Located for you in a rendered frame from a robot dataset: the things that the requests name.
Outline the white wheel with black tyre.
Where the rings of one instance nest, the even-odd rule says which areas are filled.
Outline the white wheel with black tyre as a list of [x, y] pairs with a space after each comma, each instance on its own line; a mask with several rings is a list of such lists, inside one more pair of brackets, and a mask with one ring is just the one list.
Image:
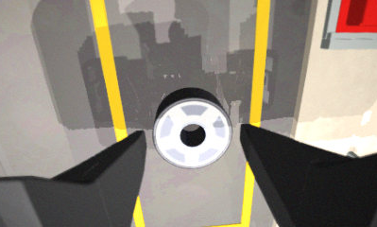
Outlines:
[[[190, 124], [199, 127], [185, 131]], [[200, 88], [182, 88], [158, 107], [152, 139], [157, 152], [172, 166], [202, 168], [225, 154], [231, 144], [232, 124], [214, 95]]]

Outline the yellow tape border lines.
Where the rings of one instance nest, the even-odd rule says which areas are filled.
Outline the yellow tape border lines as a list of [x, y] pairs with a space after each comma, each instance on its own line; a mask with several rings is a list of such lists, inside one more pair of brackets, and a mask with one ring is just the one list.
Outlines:
[[[122, 102], [118, 87], [118, 81], [111, 52], [111, 37], [106, 18], [104, 0], [91, 0], [91, 9], [94, 17], [95, 34], [102, 60], [101, 64], [103, 74], [106, 81], [109, 101], [111, 105], [113, 123], [116, 131], [117, 141], [119, 142], [120, 140], [124, 139], [127, 136], [127, 134], [124, 123], [124, 117], [122, 113]], [[268, 28], [269, 9], [269, 0], [257, 0], [257, 25], [255, 36], [254, 62], [251, 86], [252, 100], [250, 112], [250, 124], [257, 127], [259, 127], [260, 125], [264, 74], [266, 66], [266, 37]], [[251, 212], [253, 183], [254, 176], [248, 164], [246, 163], [242, 223], [214, 225], [206, 227], [248, 227], [248, 221]], [[139, 197], [136, 203], [133, 216], [136, 227], [145, 227]]]

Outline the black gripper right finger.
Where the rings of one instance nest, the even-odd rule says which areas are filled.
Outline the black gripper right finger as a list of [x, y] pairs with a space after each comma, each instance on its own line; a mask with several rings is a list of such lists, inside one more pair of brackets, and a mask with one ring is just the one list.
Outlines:
[[377, 227], [377, 152], [352, 158], [249, 123], [240, 142], [278, 227]]

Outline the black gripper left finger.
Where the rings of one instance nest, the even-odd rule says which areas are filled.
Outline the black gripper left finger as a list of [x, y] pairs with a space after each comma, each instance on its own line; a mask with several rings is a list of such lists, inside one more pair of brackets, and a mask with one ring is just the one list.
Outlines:
[[0, 177], [0, 227], [131, 227], [145, 162], [135, 131], [54, 178]]

